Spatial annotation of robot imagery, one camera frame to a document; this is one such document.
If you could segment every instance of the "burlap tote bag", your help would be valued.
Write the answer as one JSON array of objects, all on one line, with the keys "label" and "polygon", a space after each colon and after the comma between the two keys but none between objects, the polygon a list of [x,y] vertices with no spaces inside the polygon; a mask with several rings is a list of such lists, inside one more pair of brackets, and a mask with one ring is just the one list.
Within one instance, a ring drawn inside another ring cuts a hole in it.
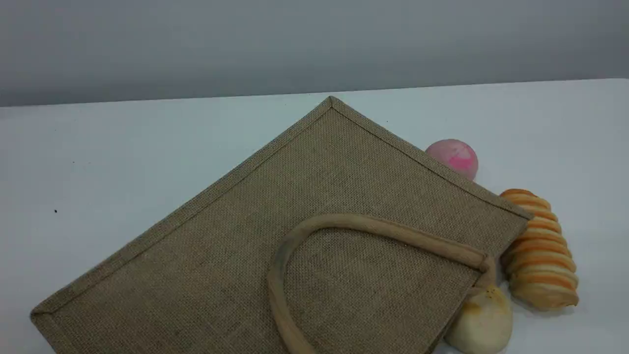
[{"label": "burlap tote bag", "polygon": [[365,221],[497,258],[530,217],[331,97],[31,318],[59,354],[287,353],[267,274],[287,234],[329,214],[350,215],[281,270],[317,353],[430,352],[481,277]]}]

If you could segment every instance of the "burlap texture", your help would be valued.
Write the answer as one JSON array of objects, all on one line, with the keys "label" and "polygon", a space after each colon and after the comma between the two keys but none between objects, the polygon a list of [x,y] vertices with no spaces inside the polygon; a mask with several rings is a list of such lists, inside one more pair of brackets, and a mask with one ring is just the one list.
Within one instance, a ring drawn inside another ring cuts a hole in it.
[{"label": "burlap texture", "polygon": [[[328,98],[31,318],[59,354],[285,353],[265,276],[284,235],[327,213],[373,215],[495,257],[530,217]],[[319,353],[417,354],[478,276],[328,229],[295,252],[286,294]]]}]

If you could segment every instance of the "bread roll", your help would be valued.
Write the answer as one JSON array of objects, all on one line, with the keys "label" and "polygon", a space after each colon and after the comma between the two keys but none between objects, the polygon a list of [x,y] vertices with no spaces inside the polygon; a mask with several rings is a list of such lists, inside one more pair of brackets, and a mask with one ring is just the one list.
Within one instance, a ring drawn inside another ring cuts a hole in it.
[{"label": "bread roll", "polygon": [[512,329],[509,299],[490,286],[463,304],[445,341],[465,354],[496,354],[509,343]]},{"label": "bread roll", "polygon": [[535,215],[501,258],[511,294],[543,311],[577,305],[577,266],[548,201],[521,189],[500,195]]}]

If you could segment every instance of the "white bun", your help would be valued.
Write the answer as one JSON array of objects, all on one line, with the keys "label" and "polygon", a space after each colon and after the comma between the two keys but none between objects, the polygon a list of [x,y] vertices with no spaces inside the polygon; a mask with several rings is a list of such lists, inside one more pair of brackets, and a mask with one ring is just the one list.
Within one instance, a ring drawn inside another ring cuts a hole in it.
[{"label": "white bun", "polygon": [[491,286],[463,304],[445,341],[465,354],[497,354],[509,343],[512,329],[509,299]]}]

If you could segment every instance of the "pink ball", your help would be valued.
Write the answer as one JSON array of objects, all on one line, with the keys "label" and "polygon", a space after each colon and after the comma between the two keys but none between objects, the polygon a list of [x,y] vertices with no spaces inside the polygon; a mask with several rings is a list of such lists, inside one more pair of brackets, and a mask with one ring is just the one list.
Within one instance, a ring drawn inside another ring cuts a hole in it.
[{"label": "pink ball", "polygon": [[439,140],[426,149],[426,153],[440,163],[474,180],[478,171],[478,158],[472,148],[457,139]]}]

